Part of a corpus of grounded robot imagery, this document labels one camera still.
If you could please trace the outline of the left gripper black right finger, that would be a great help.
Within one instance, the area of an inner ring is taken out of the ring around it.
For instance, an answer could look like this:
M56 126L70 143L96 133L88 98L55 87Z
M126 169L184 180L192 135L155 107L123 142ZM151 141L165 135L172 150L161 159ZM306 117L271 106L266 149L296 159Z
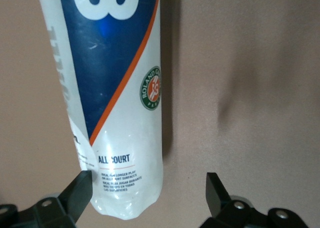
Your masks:
M211 217L201 228L308 228L291 210L272 208L262 214L248 202L232 198L214 172L206 174L205 197Z

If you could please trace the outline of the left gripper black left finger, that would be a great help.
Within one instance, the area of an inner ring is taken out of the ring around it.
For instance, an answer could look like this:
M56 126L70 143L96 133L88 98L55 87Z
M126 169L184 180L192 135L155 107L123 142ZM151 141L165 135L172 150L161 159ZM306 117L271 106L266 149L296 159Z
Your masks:
M91 171L81 171L57 197L43 198L22 211L14 204L0 204L0 228L77 228L93 195L92 179Z

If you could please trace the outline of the white blue tennis ball can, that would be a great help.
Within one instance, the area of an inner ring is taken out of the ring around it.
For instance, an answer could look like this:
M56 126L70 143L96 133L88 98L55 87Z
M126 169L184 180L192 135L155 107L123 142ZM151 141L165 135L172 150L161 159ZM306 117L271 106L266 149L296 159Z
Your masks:
M160 0L39 0L91 204L122 220L163 185Z

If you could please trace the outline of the brown table mat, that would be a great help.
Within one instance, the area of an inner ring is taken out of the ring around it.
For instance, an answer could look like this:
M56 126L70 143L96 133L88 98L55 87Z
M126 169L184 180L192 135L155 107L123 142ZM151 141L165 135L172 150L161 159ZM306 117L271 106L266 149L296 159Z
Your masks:
M138 218L89 205L78 228L199 228L206 173L260 212L320 228L320 0L161 0L162 192ZM39 0L0 0L0 204L80 171Z

